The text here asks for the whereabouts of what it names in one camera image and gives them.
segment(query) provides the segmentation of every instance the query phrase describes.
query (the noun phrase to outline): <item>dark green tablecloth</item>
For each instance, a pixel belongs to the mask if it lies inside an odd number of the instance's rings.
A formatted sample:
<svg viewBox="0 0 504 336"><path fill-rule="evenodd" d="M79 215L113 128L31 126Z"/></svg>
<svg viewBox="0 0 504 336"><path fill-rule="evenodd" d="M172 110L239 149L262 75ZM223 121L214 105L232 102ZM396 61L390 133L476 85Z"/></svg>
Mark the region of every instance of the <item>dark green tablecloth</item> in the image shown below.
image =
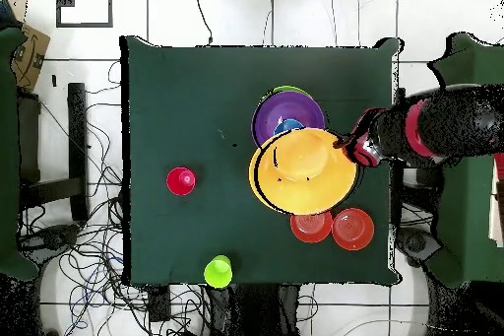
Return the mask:
<svg viewBox="0 0 504 336"><path fill-rule="evenodd" d="M20 29L0 31L0 273L30 280L38 268L16 246L20 206L20 149L16 77L12 54L27 38Z"/></svg>
<svg viewBox="0 0 504 336"><path fill-rule="evenodd" d="M504 47L484 45L468 34L453 34L448 43L445 55L430 64L441 85L504 84ZM488 237L493 157L466 158L443 173L437 236L444 248L427 267L449 287L504 282L504 248Z"/></svg>
<svg viewBox="0 0 504 336"><path fill-rule="evenodd" d="M218 254L230 257L234 283L398 281L387 265L388 165L367 169L341 206L361 208L374 220L374 239L358 252L343 250L331 236L300 242L288 216L264 206L248 182L256 150L250 121L266 90L305 90L329 128L348 132L369 106L390 106L396 39L361 49L169 48L126 37L121 48L129 77L123 89L129 139L123 132L131 149L132 284L203 283L206 264ZM187 197L165 186L178 166L196 173Z"/></svg>

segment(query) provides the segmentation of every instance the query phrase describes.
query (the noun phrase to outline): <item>purple plate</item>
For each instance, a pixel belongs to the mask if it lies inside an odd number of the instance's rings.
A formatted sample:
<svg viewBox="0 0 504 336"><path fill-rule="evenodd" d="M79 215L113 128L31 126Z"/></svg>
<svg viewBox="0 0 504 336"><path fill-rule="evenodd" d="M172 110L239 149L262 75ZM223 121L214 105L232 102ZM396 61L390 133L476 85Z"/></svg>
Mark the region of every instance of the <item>purple plate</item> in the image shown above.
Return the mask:
<svg viewBox="0 0 504 336"><path fill-rule="evenodd" d="M252 117L252 136L257 146L270 139L275 128L291 118L304 127L325 128L324 113L319 104L296 91L281 91L261 101Z"/></svg>

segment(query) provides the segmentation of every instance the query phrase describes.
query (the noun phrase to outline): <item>red cup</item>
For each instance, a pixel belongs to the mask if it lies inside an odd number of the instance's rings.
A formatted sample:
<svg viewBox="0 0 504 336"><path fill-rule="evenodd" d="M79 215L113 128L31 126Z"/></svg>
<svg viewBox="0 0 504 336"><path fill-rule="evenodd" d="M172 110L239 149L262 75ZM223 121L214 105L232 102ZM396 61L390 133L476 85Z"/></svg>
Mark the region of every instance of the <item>red cup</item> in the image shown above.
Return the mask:
<svg viewBox="0 0 504 336"><path fill-rule="evenodd" d="M315 243L323 240L331 231L331 212L310 216L290 216L290 228L299 240Z"/></svg>
<svg viewBox="0 0 504 336"><path fill-rule="evenodd" d="M196 176L191 169L177 167L166 177L166 186L175 195L187 195L196 185Z"/></svg>
<svg viewBox="0 0 504 336"><path fill-rule="evenodd" d="M346 209L333 221L333 238L346 250L360 250L366 247L374 235L373 220L360 209Z"/></svg>

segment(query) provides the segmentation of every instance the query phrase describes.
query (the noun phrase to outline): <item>yellow plate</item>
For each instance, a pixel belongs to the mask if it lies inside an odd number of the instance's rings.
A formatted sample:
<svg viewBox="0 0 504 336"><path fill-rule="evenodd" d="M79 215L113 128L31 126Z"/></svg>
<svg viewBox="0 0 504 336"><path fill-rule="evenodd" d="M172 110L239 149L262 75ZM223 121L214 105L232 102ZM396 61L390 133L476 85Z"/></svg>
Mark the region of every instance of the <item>yellow plate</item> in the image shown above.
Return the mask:
<svg viewBox="0 0 504 336"><path fill-rule="evenodd" d="M291 215L323 213L353 190L357 165L338 137L315 128L291 129L273 136L259 148L249 167L254 194L266 206Z"/></svg>

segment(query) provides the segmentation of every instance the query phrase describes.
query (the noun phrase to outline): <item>white tile floor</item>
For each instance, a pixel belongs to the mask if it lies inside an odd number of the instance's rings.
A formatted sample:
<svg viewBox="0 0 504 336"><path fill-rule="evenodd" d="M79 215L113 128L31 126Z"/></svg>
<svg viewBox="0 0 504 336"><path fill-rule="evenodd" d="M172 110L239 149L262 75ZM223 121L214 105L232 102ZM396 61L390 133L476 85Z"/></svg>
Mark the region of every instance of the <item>white tile floor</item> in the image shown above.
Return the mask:
<svg viewBox="0 0 504 336"><path fill-rule="evenodd" d="M274 0L273 15L269 15L270 0L200 2L212 29L213 44L372 46L382 37L398 35L405 41L397 65L399 85L407 89L407 94L437 86L425 62L442 56L448 34L466 31L489 42L504 36L502 6L496 4L499 0ZM76 0L75 8L62 10L62 21L103 22L105 3L106 0ZM120 56L118 38L121 34L135 34L153 44L172 46L206 44L209 38L196 0L113 0L113 28L110 29L57 29L55 0L29 0L27 23L51 36L35 92L65 129L68 128L66 87L69 82L84 82L89 92L96 92L113 88L114 83L120 81L120 67L114 62ZM52 86L52 75L56 75L56 87ZM88 94L89 105L119 103L119 99L119 89ZM90 109L88 120L111 137L106 161L122 176L120 107L95 106ZM104 136L96 133L105 142ZM40 116L40 140L42 179L66 176L67 137L44 109ZM101 148L92 134L89 143L91 157L98 162ZM90 189L95 191L93 183L99 172L91 163L89 172ZM92 198L92 207L106 199L106 190L110 195L117 195L118 187L101 185ZM50 203L46 207L47 214L40 220L44 226L71 221L68 201ZM30 217L36 217L38 211L32 209ZM93 218L92 224L105 221L105 212L101 212ZM114 243L122 249L119 237ZM63 271L82 284L82 278L70 261L68 256L61 259ZM79 263L92 262L79 258ZM298 323L301 336L422 336L425 327L421 323L426 321L428 312L425 278L421 270L410 268L397 251L395 266L403 280L391 289L374 285L317 285L318 312L312 320ZM92 272L93 267L85 276L89 277ZM85 302L80 299L80 289L72 293L75 287L76 283L60 270L59 258L53 260L47 267L41 289L41 316L46 328L64 333L72 324L70 296L72 302ZM182 287L173 289L175 293L184 290ZM303 286L301 294L310 295L312 290L312 285ZM186 298L187 295L175 300L174 308L183 311ZM100 303L99 296L95 301ZM309 302L309 298L300 299L299 319L310 314ZM80 312L79 305L75 311ZM91 307L89 313L84 314L86 323L79 325L83 328L75 329L70 336L96 336L110 312L108 305ZM201 319L193 314L191 327L198 331ZM138 318L142 320L144 316L139 314ZM176 329L176 323L170 325ZM153 329L159 330L159 324L153 324ZM108 328L104 326L99 336L147 334L136 324L130 311L117 310L110 317Z"/></svg>

